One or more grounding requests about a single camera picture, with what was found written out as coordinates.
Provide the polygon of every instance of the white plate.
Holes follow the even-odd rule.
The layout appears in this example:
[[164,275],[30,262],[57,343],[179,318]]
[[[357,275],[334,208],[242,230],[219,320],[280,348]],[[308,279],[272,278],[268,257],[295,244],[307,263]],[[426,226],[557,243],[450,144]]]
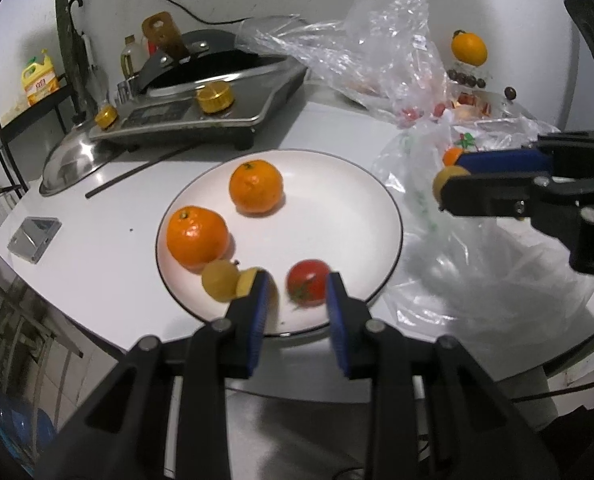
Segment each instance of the white plate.
[[[230,175],[247,160],[261,158],[283,175],[285,204],[270,216],[248,218],[228,194]],[[192,181],[171,203],[157,234],[157,266],[164,284],[184,309],[202,321],[224,316],[228,305],[213,300],[198,275],[185,270],[166,246],[170,216],[187,205],[223,216],[235,242],[239,269],[263,267],[280,292],[266,335],[295,335],[328,324],[326,306],[299,308],[288,298],[285,279],[297,262],[316,258],[337,270],[348,294],[371,300],[386,284],[401,252],[403,228],[394,200],[367,171],[342,158],[303,150],[253,153],[230,160]]]

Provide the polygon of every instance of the metal rack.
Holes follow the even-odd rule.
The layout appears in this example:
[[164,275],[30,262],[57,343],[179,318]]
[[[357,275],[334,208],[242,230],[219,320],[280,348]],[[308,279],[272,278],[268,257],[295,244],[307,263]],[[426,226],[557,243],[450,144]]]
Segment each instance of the metal rack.
[[[59,104],[69,97],[72,98],[73,95],[74,92],[72,86],[66,83],[65,86],[62,86],[56,92],[46,96],[41,101],[23,111],[6,126],[2,126],[0,122],[0,163],[4,168],[4,172],[8,178],[8,181],[10,182],[10,186],[0,188],[0,194],[14,191],[16,195],[21,198],[23,196],[21,191],[24,193],[28,191],[28,186],[24,181],[21,172],[19,171],[19,167],[14,161],[12,153],[10,152],[10,142],[16,139],[23,131],[28,129],[36,121],[53,110],[57,115],[59,125],[61,126],[64,135],[67,134],[68,130],[66,129],[66,125],[63,122],[63,118],[61,117]],[[14,173],[16,181],[13,179],[10,171],[11,169]]]

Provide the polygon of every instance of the chopstick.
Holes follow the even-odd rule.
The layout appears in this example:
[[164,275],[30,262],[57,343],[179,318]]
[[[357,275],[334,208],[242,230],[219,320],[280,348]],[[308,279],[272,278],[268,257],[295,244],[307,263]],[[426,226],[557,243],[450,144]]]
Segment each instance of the chopstick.
[[202,143],[201,141],[196,140],[190,144],[186,144],[185,146],[183,146],[181,148],[175,148],[171,152],[164,153],[163,155],[158,156],[155,160],[151,160],[149,162],[146,162],[145,164],[142,164],[141,166],[137,166],[136,168],[133,168],[130,171],[126,171],[126,173],[120,174],[119,176],[116,176],[112,180],[109,180],[108,182],[104,182],[100,186],[95,187],[94,189],[88,191],[86,193],[86,198],[92,198],[96,194],[101,193],[102,191],[108,189],[111,186],[114,186],[115,184],[121,182],[122,180],[125,180],[128,177],[139,173],[140,171],[147,170],[151,166],[154,166],[155,164],[163,162],[164,160],[168,160],[169,158],[172,158],[175,155],[179,155],[180,153],[187,152],[188,150],[191,150],[192,148],[196,148],[201,143]]

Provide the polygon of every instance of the cooking oil bottle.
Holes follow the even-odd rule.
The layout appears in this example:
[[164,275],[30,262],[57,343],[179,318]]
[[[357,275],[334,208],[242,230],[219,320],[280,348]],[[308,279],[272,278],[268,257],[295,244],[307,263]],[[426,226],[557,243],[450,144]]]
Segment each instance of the cooking oil bottle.
[[47,52],[45,48],[42,50],[43,63],[37,62],[37,58],[33,57],[21,74],[21,83],[30,106],[59,90],[57,74]]

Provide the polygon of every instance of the blue gripper pad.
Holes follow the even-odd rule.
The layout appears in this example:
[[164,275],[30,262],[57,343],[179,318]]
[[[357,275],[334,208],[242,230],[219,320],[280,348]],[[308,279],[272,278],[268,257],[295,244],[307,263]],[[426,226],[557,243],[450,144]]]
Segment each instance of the blue gripper pad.
[[545,171],[552,174],[552,157],[535,149],[497,150],[463,153],[455,162],[472,174],[527,173]]
[[252,295],[257,291],[253,322],[248,334],[248,373],[250,375],[253,374],[254,369],[259,364],[261,346],[264,342],[266,316],[268,314],[267,306],[270,303],[270,295],[272,294],[270,278],[265,271],[257,272],[250,294]]
[[330,340],[336,355],[337,365],[344,376],[350,376],[350,363],[348,359],[348,335],[344,325],[340,302],[348,298],[343,285],[339,287],[333,279],[333,273],[326,280],[326,309],[330,318]]

